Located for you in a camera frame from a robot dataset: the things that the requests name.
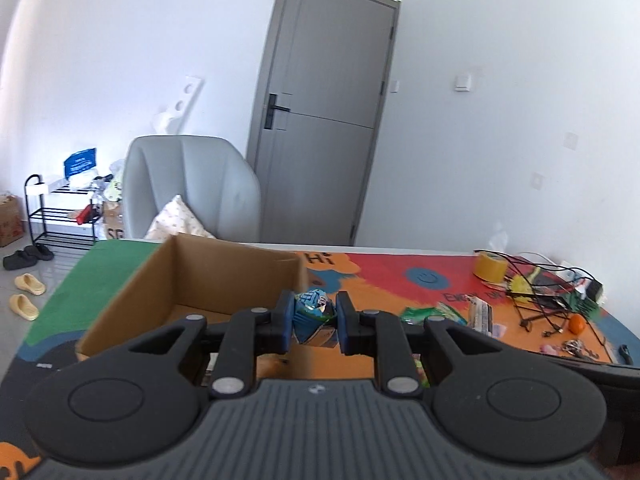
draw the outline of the chair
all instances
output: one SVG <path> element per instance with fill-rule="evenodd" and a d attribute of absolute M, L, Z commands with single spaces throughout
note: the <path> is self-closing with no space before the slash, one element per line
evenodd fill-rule
<path fill-rule="evenodd" d="M 260 185 L 227 140 L 201 136 L 133 140 L 122 176 L 127 238 L 144 238 L 153 219 L 177 194 L 217 238 L 258 241 Z"/>

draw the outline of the yellow slipper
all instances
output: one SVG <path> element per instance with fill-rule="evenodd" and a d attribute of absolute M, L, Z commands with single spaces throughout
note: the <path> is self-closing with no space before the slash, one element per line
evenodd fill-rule
<path fill-rule="evenodd" d="M 40 311 L 24 294 L 12 295 L 9 298 L 9 308 L 27 321 L 33 321 L 40 315 Z"/>
<path fill-rule="evenodd" d="M 47 287 L 33 274 L 22 274 L 14 280 L 15 286 L 20 290 L 26 290 L 34 296 L 44 294 Z"/>

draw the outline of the shoe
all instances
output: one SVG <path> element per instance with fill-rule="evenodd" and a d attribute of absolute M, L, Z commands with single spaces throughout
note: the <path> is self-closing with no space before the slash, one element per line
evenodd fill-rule
<path fill-rule="evenodd" d="M 40 311 L 24 294 L 12 295 L 9 298 L 9 308 L 27 321 L 33 321 L 40 315 Z"/>
<path fill-rule="evenodd" d="M 53 260 L 53 252 L 45 244 L 33 244 L 27 245 L 24 248 L 24 252 L 29 256 L 34 256 L 39 260 L 45 260 L 46 262 Z"/>
<path fill-rule="evenodd" d="M 30 292 L 34 296 L 39 296 L 44 294 L 44 291 L 47 290 L 47 287 L 44 283 L 42 283 L 38 278 L 36 278 L 33 274 L 23 274 L 21 276 L 17 276 L 14 280 L 15 286 L 20 290 L 26 290 Z"/>
<path fill-rule="evenodd" d="M 2 259 L 2 266 L 6 270 L 25 269 L 27 267 L 33 267 L 37 263 L 38 259 L 35 256 L 31 256 L 24 251 L 15 251 L 14 254 L 5 256 Z"/>

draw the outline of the yellow tape roll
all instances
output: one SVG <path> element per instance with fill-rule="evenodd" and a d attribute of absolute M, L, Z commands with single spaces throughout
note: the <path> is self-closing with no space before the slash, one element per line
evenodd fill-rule
<path fill-rule="evenodd" d="M 498 254 L 480 251 L 476 254 L 474 274 L 481 280 L 489 283 L 502 283 L 507 273 L 509 263 Z"/>

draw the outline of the black shoe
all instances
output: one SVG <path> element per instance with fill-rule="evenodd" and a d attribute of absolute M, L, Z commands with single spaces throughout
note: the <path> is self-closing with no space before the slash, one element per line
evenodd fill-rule
<path fill-rule="evenodd" d="M 25 269 L 27 267 L 33 267 L 37 263 L 38 259 L 35 256 L 31 256 L 24 251 L 15 251 L 14 254 L 5 256 L 2 259 L 2 266 L 6 270 Z"/>
<path fill-rule="evenodd" d="M 27 245 L 24 248 L 24 252 L 29 256 L 33 256 L 39 260 L 45 260 L 48 262 L 49 260 L 53 260 L 53 252 L 49 249 L 45 244 L 34 244 Z"/>

